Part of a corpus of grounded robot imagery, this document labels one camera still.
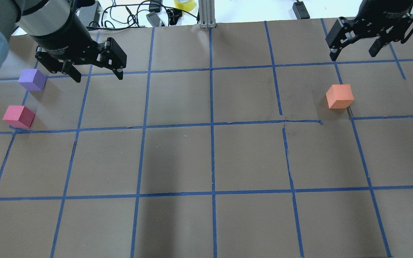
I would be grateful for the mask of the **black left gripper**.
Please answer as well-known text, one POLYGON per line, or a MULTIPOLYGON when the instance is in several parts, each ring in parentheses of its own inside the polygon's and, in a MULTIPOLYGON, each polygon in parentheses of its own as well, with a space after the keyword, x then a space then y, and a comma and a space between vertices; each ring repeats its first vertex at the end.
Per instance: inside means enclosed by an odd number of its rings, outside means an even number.
POLYGON ((118 80, 123 80, 127 55, 115 39, 108 37, 98 44, 72 11, 68 11, 62 25, 54 27, 55 31, 49 34, 29 33, 40 48, 36 51, 36 59, 50 73, 60 72, 80 83, 82 74, 75 65, 94 65, 111 70, 118 80))

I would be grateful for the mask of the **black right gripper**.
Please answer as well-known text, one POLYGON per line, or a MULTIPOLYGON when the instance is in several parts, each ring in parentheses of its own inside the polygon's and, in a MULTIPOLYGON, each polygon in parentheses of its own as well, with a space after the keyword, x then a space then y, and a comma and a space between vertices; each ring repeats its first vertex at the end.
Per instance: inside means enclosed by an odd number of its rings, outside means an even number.
POLYGON ((354 19, 337 18, 327 34, 331 61, 336 61, 346 46, 359 41, 360 35, 371 38, 379 34, 369 49, 370 57, 376 57, 391 42, 405 44, 413 34, 411 29, 405 35, 413 23, 412 8, 413 0, 363 0, 354 19))

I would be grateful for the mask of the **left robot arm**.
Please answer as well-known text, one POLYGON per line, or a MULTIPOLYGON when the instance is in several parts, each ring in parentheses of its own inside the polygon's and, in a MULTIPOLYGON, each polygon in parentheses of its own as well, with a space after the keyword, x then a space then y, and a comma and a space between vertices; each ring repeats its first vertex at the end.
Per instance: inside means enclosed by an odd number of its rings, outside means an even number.
POLYGON ((9 52, 9 39, 16 27, 38 43, 36 59, 51 73, 60 72, 81 81, 77 65, 111 70, 119 80, 127 55, 113 38, 103 43, 92 39, 76 10, 93 0, 0 0, 0 68, 9 52))

